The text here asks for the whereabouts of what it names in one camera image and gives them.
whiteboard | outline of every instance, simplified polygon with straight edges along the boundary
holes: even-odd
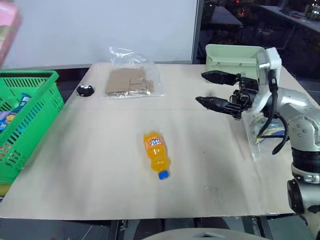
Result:
[[[3,69],[90,65],[109,46],[192,60],[196,0],[16,0],[22,25]]]

green basket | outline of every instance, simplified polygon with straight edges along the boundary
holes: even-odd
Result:
[[[55,71],[0,71],[0,111],[16,108],[22,93],[31,96],[0,133],[0,184],[12,184],[46,130],[64,106]]]

orange liquid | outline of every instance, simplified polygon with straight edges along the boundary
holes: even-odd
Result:
[[[160,133],[152,131],[144,134],[143,143],[146,154],[151,161],[151,168],[159,174],[160,179],[167,178],[170,161],[167,157],[165,142]]]

tabletop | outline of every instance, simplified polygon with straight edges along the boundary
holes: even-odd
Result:
[[[210,24],[243,25],[242,22],[233,16],[224,6],[216,6],[214,8]]]
[[[254,162],[242,121],[206,110],[198,96],[237,86],[207,83],[204,65],[158,64],[166,96],[102,100],[108,63],[92,65],[0,204],[0,216],[111,220],[292,213],[291,150]],[[282,68],[280,86],[306,91]],[[150,168],[143,133],[161,131],[170,177]]]
[[[312,21],[312,20],[309,20],[309,19],[306,19],[306,18],[295,18],[295,17],[292,17],[292,16],[289,16],[289,15],[286,15],[286,14],[283,14],[282,12],[280,12],[281,8],[280,7],[277,7],[277,6],[260,6],[261,8],[264,8],[282,18],[285,18],[291,22],[294,22],[296,24],[299,24],[303,27],[306,27],[308,29],[311,29],[317,33],[320,33],[320,22],[317,22],[317,21]]]

